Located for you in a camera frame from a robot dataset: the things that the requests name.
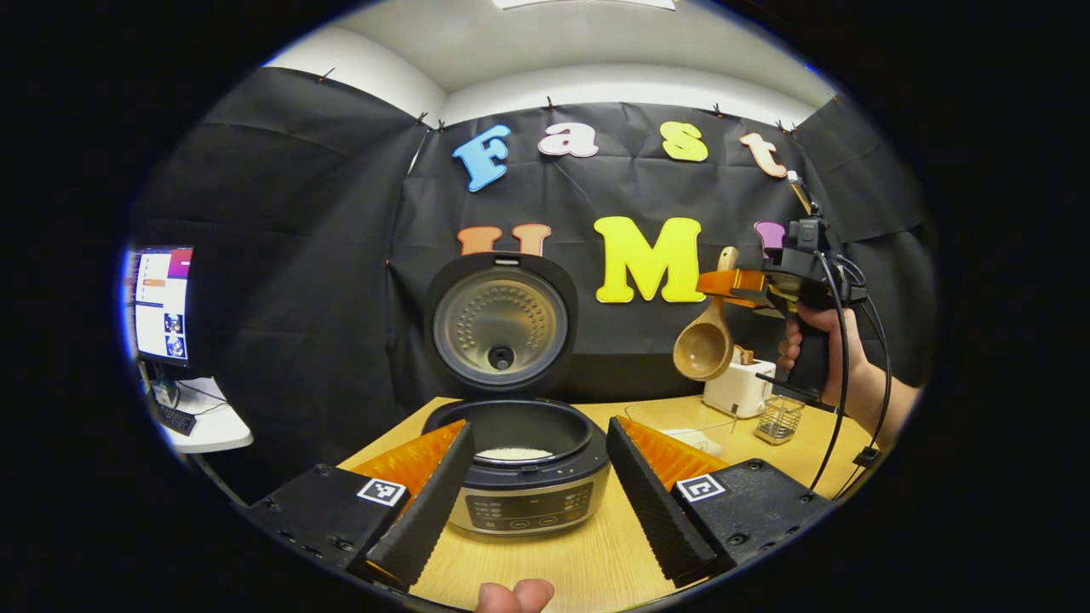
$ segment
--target hand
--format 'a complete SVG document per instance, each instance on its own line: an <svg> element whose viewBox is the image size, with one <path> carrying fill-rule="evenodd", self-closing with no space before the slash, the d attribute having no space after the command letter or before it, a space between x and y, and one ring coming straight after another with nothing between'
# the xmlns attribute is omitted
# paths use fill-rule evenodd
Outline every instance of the hand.
<svg viewBox="0 0 1090 613"><path fill-rule="evenodd" d="M840 322L836 317L835 309L825 311L814 311L806 304L797 304L798 316L811 326L828 333L828 377L825 380L825 387L822 389L821 400L827 405L836 406L840 401L840 381L844 361L841 358L843 346L840 342ZM844 323L848 330L848 381L862 381L864 371L871 368L863 352L863 344L859 339L859 328L856 326L856 313L851 309L844 310ZM799 330L799 322L795 315L787 320L787 338L779 342L779 358L776 364L785 371L795 368L795 360L799 357L799 345L802 342L802 333Z"/></svg>
<svg viewBox="0 0 1090 613"><path fill-rule="evenodd" d="M481 584L474 613L541 613L556 589L544 579L522 579L509 590L499 584Z"/></svg>

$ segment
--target table surface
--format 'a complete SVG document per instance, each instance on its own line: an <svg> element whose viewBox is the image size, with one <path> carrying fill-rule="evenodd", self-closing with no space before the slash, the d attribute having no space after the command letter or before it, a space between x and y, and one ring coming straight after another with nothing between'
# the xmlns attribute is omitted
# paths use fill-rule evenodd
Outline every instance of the table surface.
<svg viewBox="0 0 1090 613"><path fill-rule="evenodd" d="M219 390L219 386L216 385L216 381L211 377L183 381L178 385L179 398L178 407L175 408L180 411L195 414L208 411L208 409L223 401L190 389L190 387L195 387L213 396L223 398L223 393ZM250 432L250 428L242 421L239 413L234 412L231 405L223 405L198 416L197 422L189 436L174 432L165 425L159 425L159 429L162 430L164 435L170 442L171 446L174 447L174 450L180 454L222 452L245 447L254 442L254 436Z"/></svg>
<svg viewBox="0 0 1090 613"><path fill-rule="evenodd" d="M452 398L435 398L403 422L338 465L350 469L420 436L424 420ZM703 429L723 445L720 458L737 464L762 458L809 485L828 446L835 416L807 407L795 437L772 446L754 436L758 419L735 421L705 406L700 396L662 400L574 405L603 431L609 418L626 414L656 430ZM845 418L836 448L815 492L833 497L856 468L852 459L870 435ZM631 504L610 472L598 512L565 531L525 537L480 534L447 524L435 551L410 593L473 610L477 588L492 581L513 587L519 579L547 579L556 593L546 613L618 611L678 591L663 578Z"/></svg>

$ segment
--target wooden spoon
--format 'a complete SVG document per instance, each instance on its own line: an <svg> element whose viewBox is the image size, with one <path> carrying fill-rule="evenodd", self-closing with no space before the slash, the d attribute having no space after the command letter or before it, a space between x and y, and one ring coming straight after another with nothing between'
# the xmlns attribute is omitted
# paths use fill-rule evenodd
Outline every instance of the wooden spoon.
<svg viewBox="0 0 1090 613"><path fill-rule="evenodd" d="M728 247L719 254L716 271L734 269L738 250ZM674 368L686 378L713 380L730 366L735 341L723 321L723 297L712 296L712 303L686 326L674 342Z"/></svg>

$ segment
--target control panel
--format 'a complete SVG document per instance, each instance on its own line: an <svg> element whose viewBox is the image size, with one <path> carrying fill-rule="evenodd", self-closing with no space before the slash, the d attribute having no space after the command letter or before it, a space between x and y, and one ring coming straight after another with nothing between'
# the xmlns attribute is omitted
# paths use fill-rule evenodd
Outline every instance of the control panel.
<svg viewBox="0 0 1090 613"><path fill-rule="evenodd" d="M533 530L582 519L591 504L593 482L545 494L467 495L470 519L483 530Z"/></svg>

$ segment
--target rice cooker lid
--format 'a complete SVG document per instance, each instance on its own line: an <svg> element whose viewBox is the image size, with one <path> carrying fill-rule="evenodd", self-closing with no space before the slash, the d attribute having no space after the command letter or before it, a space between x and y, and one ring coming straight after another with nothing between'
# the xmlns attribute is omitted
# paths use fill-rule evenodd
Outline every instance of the rice cooker lid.
<svg viewBox="0 0 1090 613"><path fill-rule="evenodd" d="M544 257L463 255L428 287L428 358L465 398L541 393L556 384L571 353L577 305L571 278Z"/></svg>

